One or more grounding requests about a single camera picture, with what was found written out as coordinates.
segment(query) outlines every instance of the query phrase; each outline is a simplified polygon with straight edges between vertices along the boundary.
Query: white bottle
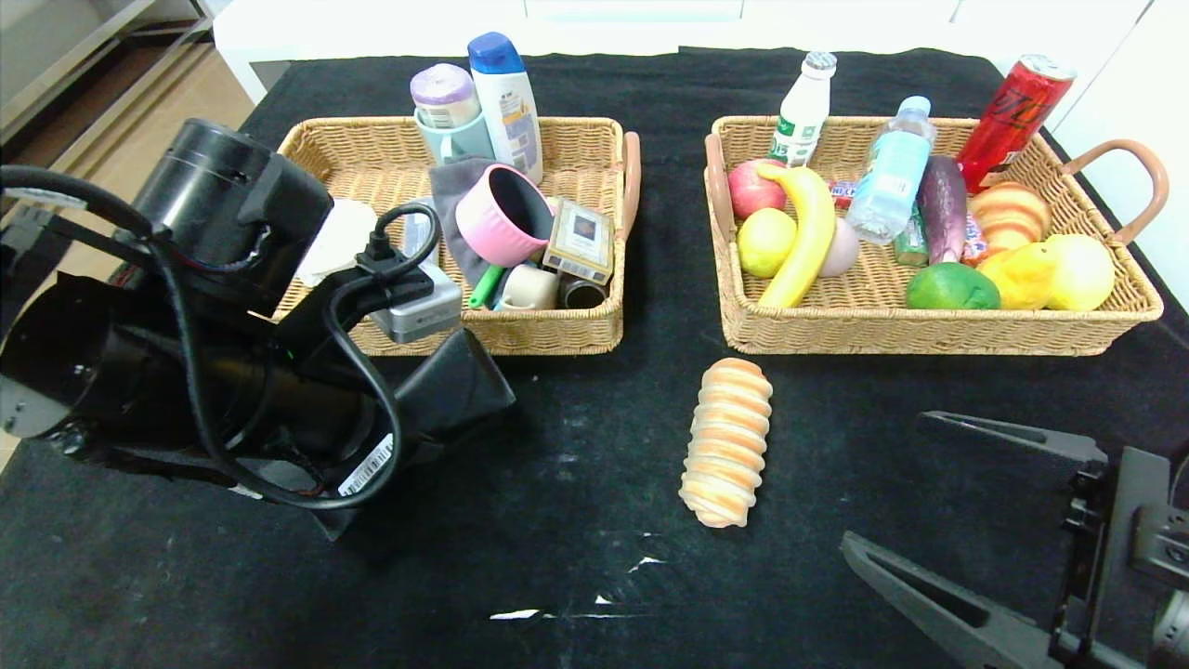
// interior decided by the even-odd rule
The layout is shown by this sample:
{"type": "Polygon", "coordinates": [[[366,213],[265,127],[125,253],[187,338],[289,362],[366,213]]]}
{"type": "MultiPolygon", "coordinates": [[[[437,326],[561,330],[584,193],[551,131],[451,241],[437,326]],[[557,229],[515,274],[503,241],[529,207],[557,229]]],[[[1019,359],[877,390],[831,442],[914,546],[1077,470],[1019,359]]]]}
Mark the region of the white bottle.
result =
{"type": "Polygon", "coordinates": [[[810,162],[822,124],[830,115],[830,77],[838,58],[829,51],[810,51],[801,61],[801,74],[780,102],[780,118],[772,134],[768,157],[788,166],[810,162]]]}
{"type": "Polygon", "coordinates": [[[541,124],[520,53],[511,40],[498,32],[476,37],[466,50],[496,159],[540,183],[545,177],[541,124]]]}

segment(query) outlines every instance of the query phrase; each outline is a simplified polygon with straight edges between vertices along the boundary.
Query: mug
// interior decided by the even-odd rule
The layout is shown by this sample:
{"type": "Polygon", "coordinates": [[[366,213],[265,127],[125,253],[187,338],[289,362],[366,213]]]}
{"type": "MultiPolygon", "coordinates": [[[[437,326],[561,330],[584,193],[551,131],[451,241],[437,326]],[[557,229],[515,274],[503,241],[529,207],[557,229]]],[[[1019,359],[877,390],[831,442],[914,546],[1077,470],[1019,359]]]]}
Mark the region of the mug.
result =
{"type": "Polygon", "coordinates": [[[499,296],[502,310],[552,309],[558,304],[559,276],[527,264],[516,265],[499,296]]]}
{"type": "Polygon", "coordinates": [[[439,165],[448,165],[473,156],[496,159],[483,114],[459,127],[430,127],[421,122],[421,109],[414,108],[413,120],[416,121],[417,130],[421,131],[421,137],[426,140],[426,146],[429,147],[429,152],[434,154],[434,162],[439,165]]]}
{"type": "Polygon", "coordinates": [[[458,231],[484,260],[516,266],[549,244],[553,208],[527,176],[503,163],[483,170],[454,207],[458,231]]]}

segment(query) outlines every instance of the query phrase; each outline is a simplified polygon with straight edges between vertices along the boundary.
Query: banana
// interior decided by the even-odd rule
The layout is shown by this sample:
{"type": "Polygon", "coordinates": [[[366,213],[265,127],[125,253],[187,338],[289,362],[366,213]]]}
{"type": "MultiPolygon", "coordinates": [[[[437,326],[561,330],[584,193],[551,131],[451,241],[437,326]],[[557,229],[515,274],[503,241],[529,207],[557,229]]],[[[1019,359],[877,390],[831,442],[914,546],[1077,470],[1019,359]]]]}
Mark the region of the banana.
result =
{"type": "Polygon", "coordinates": [[[760,295],[761,307],[795,307],[817,278],[825,255],[833,241],[833,197],[818,172],[806,166],[780,168],[760,164],[756,173],[775,181],[797,209],[798,231],[793,250],[788,252],[776,276],[760,295]]]}

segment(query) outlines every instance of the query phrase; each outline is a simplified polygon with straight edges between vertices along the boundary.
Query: lemon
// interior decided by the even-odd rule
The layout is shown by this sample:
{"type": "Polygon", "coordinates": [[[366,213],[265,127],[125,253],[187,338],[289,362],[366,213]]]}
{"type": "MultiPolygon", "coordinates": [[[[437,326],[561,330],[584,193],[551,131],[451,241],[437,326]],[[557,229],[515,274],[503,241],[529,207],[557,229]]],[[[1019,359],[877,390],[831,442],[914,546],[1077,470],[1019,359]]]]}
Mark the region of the lemon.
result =
{"type": "Polygon", "coordinates": [[[979,271],[999,288],[1000,308],[1039,309],[1052,297],[1057,255],[1045,241],[1032,241],[990,255],[979,271]]]}
{"type": "Polygon", "coordinates": [[[1045,242],[1057,255],[1051,309],[1093,310],[1114,289],[1111,251],[1088,234],[1050,234],[1045,242]]]}
{"type": "Polygon", "coordinates": [[[743,271],[760,278],[772,278],[793,250],[797,222],[780,209],[767,207],[747,216],[735,242],[740,247],[743,271]]]}

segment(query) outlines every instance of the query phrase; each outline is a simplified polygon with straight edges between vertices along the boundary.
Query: eggplant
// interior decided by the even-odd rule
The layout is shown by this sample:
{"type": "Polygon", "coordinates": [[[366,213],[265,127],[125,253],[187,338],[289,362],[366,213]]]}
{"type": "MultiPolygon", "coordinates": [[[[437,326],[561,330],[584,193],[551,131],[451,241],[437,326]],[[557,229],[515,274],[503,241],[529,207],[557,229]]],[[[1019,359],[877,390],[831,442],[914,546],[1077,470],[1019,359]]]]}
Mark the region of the eggplant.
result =
{"type": "Polygon", "coordinates": [[[930,156],[917,190],[917,204],[929,241],[929,264],[962,260],[965,195],[965,181],[957,162],[949,156],[930,156]]]}

